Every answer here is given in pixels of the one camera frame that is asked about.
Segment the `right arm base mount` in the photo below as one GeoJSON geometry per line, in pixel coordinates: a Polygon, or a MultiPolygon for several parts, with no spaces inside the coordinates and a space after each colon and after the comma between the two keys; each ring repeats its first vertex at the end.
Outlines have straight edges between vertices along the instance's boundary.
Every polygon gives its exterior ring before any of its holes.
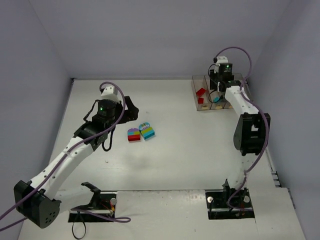
{"type": "Polygon", "coordinates": [[[240,220],[255,218],[250,193],[246,187],[240,190],[229,201],[229,204],[227,204],[230,196],[235,191],[234,188],[205,191],[209,220],[240,220]]]}

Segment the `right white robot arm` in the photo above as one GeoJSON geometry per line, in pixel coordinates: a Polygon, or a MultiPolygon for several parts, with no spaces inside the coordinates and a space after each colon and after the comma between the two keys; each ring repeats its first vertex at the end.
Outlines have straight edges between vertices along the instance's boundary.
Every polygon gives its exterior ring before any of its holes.
{"type": "Polygon", "coordinates": [[[267,145],[271,117],[255,105],[247,94],[245,81],[236,79],[233,64],[225,57],[218,57],[208,68],[208,101],[215,109],[232,107],[238,116],[233,134],[233,144],[244,157],[249,154],[257,156],[253,162],[242,160],[236,173],[228,180],[231,188],[242,189],[249,172],[262,157],[267,145]]]}

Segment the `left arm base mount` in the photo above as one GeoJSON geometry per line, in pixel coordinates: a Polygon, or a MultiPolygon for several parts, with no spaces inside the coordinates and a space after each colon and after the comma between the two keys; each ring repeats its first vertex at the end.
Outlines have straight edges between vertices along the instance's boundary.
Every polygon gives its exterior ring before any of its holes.
{"type": "MultiPolygon", "coordinates": [[[[116,207],[114,203],[117,200],[117,192],[115,191],[102,191],[100,193],[100,200],[92,206],[90,204],[87,205],[79,205],[75,207],[75,209],[85,210],[96,215],[100,215],[107,218],[115,217],[116,207]]],[[[111,220],[102,219],[95,215],[91,215],[89,213],[83,211],[71,210],[68,214],[68,222],[69,223],[107,223],[111,222],[111,220]]]]}

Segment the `teal square lego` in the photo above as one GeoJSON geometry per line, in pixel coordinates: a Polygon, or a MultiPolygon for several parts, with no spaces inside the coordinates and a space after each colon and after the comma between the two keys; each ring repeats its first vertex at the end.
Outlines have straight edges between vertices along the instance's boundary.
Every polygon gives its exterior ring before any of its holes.
{"type": "Polygon", "coordinates": [[[219,101],[221,101],[223,99],[223,96],[219,96],[219,97],[215,97],[214,100],[213,100],[213,103],[216,104],[218,103],[219,101]]]}

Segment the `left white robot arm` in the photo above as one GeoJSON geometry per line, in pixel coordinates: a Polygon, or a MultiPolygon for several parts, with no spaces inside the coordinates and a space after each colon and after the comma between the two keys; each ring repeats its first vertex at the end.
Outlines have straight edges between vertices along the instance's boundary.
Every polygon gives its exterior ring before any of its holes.
{"type": "Polygon", "coordinates": [[[16,210],[44,229],[57,216],[72,209],[93,210],[101,203],[101,190],[89,182],[62,193],[61,185],[76,167],[113,135],[117,124],[135,121],[139,109],[129,96],[124,104],[111,99],[98,100],[96,115],[78,128],[63,151],[37,176],[20,180],[13,188],[16,210]]]}

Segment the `red lego brick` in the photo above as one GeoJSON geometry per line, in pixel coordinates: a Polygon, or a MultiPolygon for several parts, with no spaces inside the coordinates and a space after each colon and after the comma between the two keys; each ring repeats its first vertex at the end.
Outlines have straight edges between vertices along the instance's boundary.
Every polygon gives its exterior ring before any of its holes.
{"type": "Polygon", "coordinates": [[[205,93],[206,93],[206,89],[202,87],[202,88],[200,88],[200,89],[196,92],[196,95],[197,95],[198,97],[201,97],[201,96],[203,96],[205,93]]]}

